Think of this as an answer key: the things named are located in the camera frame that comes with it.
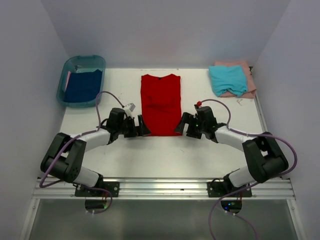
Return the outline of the red t shirt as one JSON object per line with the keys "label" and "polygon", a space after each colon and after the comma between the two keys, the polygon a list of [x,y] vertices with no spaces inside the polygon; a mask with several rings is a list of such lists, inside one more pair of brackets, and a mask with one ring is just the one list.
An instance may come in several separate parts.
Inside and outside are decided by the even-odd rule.
{"label": "red t shirt", "polygon": [[142,118],[150,135],[175,137],[182,117],[181,77],[175,74],[158,77],[145,74],[140,87]]}

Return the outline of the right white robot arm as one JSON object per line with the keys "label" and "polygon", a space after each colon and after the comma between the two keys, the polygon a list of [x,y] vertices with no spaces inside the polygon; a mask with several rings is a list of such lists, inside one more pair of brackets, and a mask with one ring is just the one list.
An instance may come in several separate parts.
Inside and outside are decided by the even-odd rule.
{"label": "right white robot arm", "polygon": [[223,177],[223,192],[235,196],[241,187],[257,182],[264,183],[289,168],[289,163],[280,146],[269,133],[249,136],[227,128],[226,123],[218,123],[209,106],[196,108],[196,114],[183,113],[175,128],[182,133],[187,125],[186,135],[190,138],[206,139],[217,144],[225,144],[244,153],[246,166]]}

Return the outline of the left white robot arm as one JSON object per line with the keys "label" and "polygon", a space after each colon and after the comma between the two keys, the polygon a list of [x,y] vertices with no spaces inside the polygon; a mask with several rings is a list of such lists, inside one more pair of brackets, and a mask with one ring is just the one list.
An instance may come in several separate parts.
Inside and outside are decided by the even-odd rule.
{"label": "left white robot arm", "polygon": [[77,135],[58,133],[51,142],[40,170],[44,173],[39,187],[47,188],[59,182],[86,186],[92,196],[103,193],[103,176],[83,166],[86,152],[115,142],[120,135],[124,138],[144,137],[151,134],[141,115],[131,116],[130,109],[112,108],[108,118],[98,118],[94,130]]}

